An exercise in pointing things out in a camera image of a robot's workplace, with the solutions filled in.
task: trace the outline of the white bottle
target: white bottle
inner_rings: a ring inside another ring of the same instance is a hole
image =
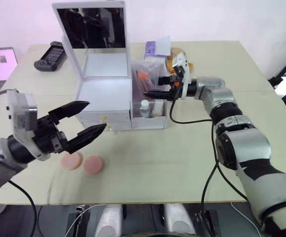
[[[163,100],[155,100],[152,117],[163,116]]]
[[[150,109],[149,109],[149,101],[148,100],[142,100],[141,101],[141,108],[140,108],[141,116],[144,118],[150,118]]]

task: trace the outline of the table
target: table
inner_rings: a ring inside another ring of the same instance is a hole
[[[187,52],[194,63],[191,76],[218,76],[233,91],[243,113],[267,136],[272,146],[272,164],[286,173],[286,107],[244,48],[236,41],[173,42]],[[56,72],[39,72],[33,62],[48,45],[32,45],[3,86],[32,93],[39,117],[75,99],[77,84],[66,60]],[[131,59],[143,58],[144,44],[131,44]],[[0,97],[0,138],[11,134],[5,110],[6,96]],[[176,103],[177,120],[209,118],[201,101],[188,98]],[[68,139],[83,129],[75,117],[58,125]],[[165,130],[107,131],[80,150],[86,158],[99,155],[104,170],[86,176],[82,167],[73,171],[60,166],[63,154],[47,161],[34,161],[12,180],[23,187],[36,204],[82,203],[165,203],[199,202],[205,181],[214,166],[210,122],[180,125],[169,123]],[[234,171],[225,175],[243,191]],[[206,201],[240,201],[216,173]],[[10,184],[0,189],[0,204],[29,204]]]

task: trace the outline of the pink sponge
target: pink sponge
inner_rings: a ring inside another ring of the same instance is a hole
[[[73,154],[64,154],[61,160],[61,165],[67,170],[77,169],[82,163],[82,156],[78,152]]]
[[[88,175],[97,174],[103,168],[103,160],[99,156],[91,156],[83,163],[83,169]]]

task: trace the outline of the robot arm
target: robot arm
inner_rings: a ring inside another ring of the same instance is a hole
[[[263,230],[272,236],[286,236],[286,174],[270,164],[271,147],[266,136],[243,115],[222,79],[191,80],[189,75],[184,79],[188,66],[183,54],[178,58],[183,63],[174,66],[177,75],[160,80],[171,85],[170,91],[146,95],[171,101],[190,96],[203,101],[215,126],[218,160],[236,172]]]
[[[63,118],[78,114],[88,102],[74,101],[37,119],[37,107],[32,95],[21,94],[16,90],[7,93],[7,110],[10,112],[13,135],[7,139],[0,138],[0,187],[31,161],[46,160],[51,153],[74,153],[96,139],[106,127],[105,123],[89,127],[67,141],[65,134],[56,125]]]

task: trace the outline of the drawer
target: drawer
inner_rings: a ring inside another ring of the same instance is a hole
[[[166,122],[166,116],[155,118],[134,118],[133,129],[164,129]]]
[[[81,122],[128,122],[129,111],[80,112],[76,115]]]
[[[85,128],[100,124],[101,122],[83,122]],[[132,130],[131,122],[106,122],[106,130]]]

